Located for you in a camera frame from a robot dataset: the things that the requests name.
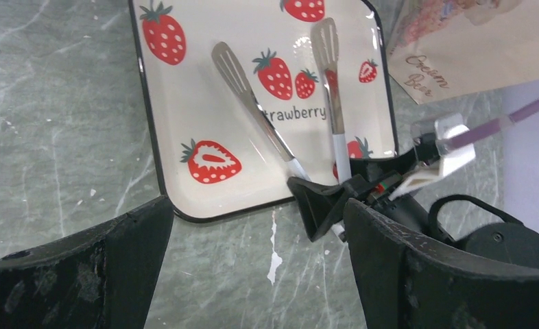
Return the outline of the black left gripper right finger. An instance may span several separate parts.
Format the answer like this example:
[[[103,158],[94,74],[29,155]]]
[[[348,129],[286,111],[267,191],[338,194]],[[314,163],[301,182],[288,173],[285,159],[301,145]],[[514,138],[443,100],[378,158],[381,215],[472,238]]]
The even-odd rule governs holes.
[[[352,199],[348,248],[369,328],[539,328],[539,269],[490,260]]]

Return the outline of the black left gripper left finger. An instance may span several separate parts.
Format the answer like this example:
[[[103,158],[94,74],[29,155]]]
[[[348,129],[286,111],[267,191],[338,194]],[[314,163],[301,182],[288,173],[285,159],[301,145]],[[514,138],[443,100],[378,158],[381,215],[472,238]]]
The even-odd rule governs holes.
[[[0,328],[142,328],[173,225],[158,197],[0,259]]]

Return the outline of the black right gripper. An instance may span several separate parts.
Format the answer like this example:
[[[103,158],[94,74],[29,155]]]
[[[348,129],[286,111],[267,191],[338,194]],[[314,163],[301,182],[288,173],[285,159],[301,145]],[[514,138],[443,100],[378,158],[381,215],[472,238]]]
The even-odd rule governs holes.
[[[333,232],[340,241],[347,241],[342,223],[344,208],[349,199],[358,199],[397,223],[471,254],[489,259],[539,259],[539,233],[476,197],[448,195],[432,203],[429,210],[409,193],[391,199],[391,193],[415,163],[414,150],[394,158],[353,158],[350,166],[356,175],[333,186],[290,177],[287,186],[298,204],[308,239],[315,242]],[[498,217],[499,221],[455,239],[438,221],[441,208],[451,202],[469,202]]]

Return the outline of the metal kitchen tongs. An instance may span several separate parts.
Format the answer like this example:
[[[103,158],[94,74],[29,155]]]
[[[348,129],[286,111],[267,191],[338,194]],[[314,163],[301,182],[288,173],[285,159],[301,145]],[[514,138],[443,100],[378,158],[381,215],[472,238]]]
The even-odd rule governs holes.
[[[286,24],[285,38],[270,43],[235,38],[216,42],[211,60],[234,95],[232,104],[248,128],[278,161],[265,181],[283,184],[302,178],[333,186],[352,176],[338,84],[339,40],[335,21]]]

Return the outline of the beige paper bag orange handles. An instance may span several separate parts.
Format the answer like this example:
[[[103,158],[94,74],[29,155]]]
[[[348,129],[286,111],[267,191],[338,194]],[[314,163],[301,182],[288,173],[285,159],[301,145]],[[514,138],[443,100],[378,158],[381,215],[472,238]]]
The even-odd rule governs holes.
[[[539,80],[539,1],[406,1],[387,67],[418,104]]]

